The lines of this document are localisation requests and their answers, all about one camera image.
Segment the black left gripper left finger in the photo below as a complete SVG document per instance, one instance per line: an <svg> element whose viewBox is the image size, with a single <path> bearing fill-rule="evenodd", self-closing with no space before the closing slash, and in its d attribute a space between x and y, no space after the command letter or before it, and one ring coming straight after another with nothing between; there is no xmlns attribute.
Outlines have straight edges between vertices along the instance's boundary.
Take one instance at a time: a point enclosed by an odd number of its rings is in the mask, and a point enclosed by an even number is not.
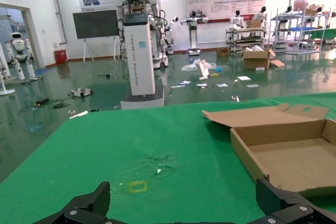
<svg viewBox="0 0 336 224"><path fill-rule="evenodd" d="M107 223L109 206L110 183L101 182L93 192L74 197L59 212L37 223Z"/></svg>

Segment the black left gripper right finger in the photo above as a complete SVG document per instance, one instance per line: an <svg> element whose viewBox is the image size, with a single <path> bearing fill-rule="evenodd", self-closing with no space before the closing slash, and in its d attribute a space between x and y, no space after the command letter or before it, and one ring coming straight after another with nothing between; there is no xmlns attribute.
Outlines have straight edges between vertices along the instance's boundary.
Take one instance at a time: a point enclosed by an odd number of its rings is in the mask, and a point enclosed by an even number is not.
<svg viewBox="0 0 336 224"><path fill-rule="evenodd" d="M266 179L256 180L256 202L264 217L254 224L335 224L335 214L319 208L299 193L274 187Z"/></svg>

